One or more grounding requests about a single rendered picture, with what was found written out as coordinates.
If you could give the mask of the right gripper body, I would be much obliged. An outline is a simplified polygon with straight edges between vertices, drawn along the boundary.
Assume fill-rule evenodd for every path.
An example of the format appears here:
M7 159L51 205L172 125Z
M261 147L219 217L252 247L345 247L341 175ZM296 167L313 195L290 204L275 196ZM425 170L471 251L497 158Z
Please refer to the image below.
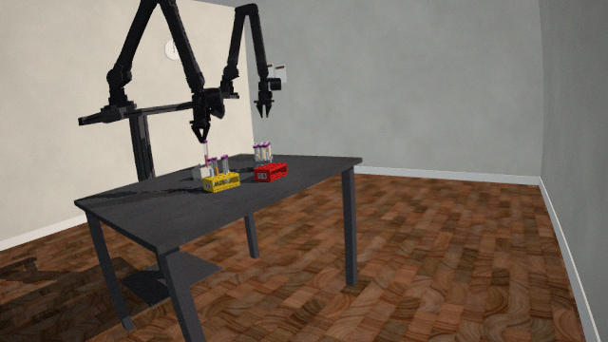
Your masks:
M202 120L198 120L198 111L197 111L197 107L202 107L202 106L204 106L204 105L199 105L199 106L193 107L193 117L194 117L194 121L189 121L189 123L190 123L190 124L192 124L192 125L191 125L191 127L192 127L192 126L200 126L200 125L207 125L207 124L210 124L210 123L209 123L209 121L211 121L211 118L209 118L209 119L202 119ZM193 122L194 122L194 123L193 123ZM195 124L198 124L198 125L195 125Z

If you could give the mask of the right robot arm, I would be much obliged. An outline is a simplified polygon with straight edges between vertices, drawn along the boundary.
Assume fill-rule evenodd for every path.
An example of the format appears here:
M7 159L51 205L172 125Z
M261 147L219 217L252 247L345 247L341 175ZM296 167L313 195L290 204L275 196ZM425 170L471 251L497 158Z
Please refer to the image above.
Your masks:
M106 80L110 84L110 98L108 98L109 106L105 105L104 109L111 110L134 104L134 101L128 101L127 94L124 95L124 86L132 80L132 61L142 39L143 32L149 18L157 4L160 4L161 6L162 13L173 37L183 66L183 71L186 76L187 84L191 88L191 93L194 93L192 95L192 106L196 107L198 105L210 105L197 107L198 120L209 119L211 118L210 114L222 119L225 115L225 106L222 104L221 88L203 88L205 80L186 35L176 0L141 0L130 30L124 41L120 56L117 59L113 69L110 69L106 75Z

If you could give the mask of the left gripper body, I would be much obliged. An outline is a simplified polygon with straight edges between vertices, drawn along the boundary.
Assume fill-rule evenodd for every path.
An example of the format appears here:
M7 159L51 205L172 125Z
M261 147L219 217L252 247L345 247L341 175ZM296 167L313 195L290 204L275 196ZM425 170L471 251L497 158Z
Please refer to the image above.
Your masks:
M256 105L271 105L274 100L269 100L269 90L264 90L264 92L258 92L258 101L254 101Z

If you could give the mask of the yellow tube rack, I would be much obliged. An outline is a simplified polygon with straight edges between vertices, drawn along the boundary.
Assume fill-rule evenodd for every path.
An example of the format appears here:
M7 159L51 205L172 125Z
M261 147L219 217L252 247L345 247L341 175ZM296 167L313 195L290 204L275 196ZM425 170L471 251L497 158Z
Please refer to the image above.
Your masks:
M227 183L222 181L222 180L226 180L226 179L229 179L229 181ZM213 185L213 182L216 182L216 181L221 181L221 182L219 184L215 183L215 185ZM210 176L205 177L205 178L202 178L202 182L203 182L204 190L207 190L207 191L210 191L213 193L240 185L238 173L234 173L234 172L229 172L229 173L227 173L227 175L223 175L223 173L219 173L217 176L214 175L214 177L210 177ZM230 186L230 185L232 185L232 186Z

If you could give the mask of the red tube rack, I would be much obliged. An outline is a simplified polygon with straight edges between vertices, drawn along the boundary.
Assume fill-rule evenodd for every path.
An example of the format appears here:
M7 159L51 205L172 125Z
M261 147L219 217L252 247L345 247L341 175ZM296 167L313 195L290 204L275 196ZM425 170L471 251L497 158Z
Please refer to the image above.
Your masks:
M254 175L255 181L274 181L285 175L288 175L287 163L271 162L262 165L254 169Z

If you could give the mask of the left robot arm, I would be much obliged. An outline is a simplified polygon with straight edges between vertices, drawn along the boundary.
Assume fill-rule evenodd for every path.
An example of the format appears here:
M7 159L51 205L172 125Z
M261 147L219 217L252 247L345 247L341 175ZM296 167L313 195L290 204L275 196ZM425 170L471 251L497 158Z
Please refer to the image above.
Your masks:
M232 80L239 77L238 70L235 67L237 67L238 64L238 54L245 18L244 13L246 13L246 15L249 15L251 23L250 25L256 55L257 74L260 77L260 82L258 82L258 90L261 90L262 92L264 92L264 90L269 90L269 88L271 90L281 90L280 78L266 78L268 73L268 67L263 44L258 7L257 4L252 3L235 8L235 20L229 48L229 55L227 59L228 63L223 70L222 80L220 81L219 86L221 88L221 93L225 92L222 93L222 95L238 95L238 92L234 92Z

